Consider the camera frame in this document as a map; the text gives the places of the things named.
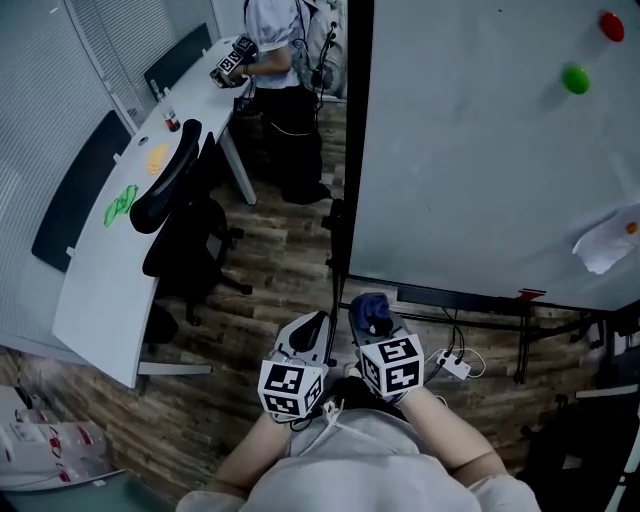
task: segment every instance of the white box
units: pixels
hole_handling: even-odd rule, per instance
[[[424,382],[424,353],[416,334],[360,347],[360,364],[364,378],[384,397]]]
[[[323,390],[320,368],[262,361],[258,394],[267,412],[305,418]]]

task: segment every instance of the desk leg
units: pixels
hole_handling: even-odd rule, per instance
[[[231,170],[238,182],[238,186],[242,191],[245,201],[253,206],[256,204],[256,193],[253,191],[253,187],[251,186],[251,182],[247,176],[247,171],[244,170],[236,145],[233,143],[233,139],[229,133],[229,128],[225,128],[222,132],[222,135],[220,136],[220,146],[222,146],[222,151],[224,151],[224,154],[227,157],[227,161],[231,166]]]
[[[209,375],[208,364],[139,363],[138,375]]]

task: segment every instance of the black shoe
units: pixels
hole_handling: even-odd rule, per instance
[[[282,191],[282,200],[286,203],[307,205],[331,197],[331,192],[322,183],[314,183],[304,188],[287,188]]]

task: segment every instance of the red magnet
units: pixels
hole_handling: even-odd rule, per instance
[[[620,21],[620,18],[612,12],[605,12],[602,15],[600,18],[600,28],[602,28],[602,31],[609,39],[616,43],[624,39],[624,25],[622,21]]]

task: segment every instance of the power strip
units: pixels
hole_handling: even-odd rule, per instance
[[[447,356],[447,352],[442,352],[442,355],[438,356],[438,364],[447,370],[450,374],[455,375],[460,380],[465,380],[469,376],[471,366],[464,361],[458,361],[460,356],[458,354],[451,353]]]

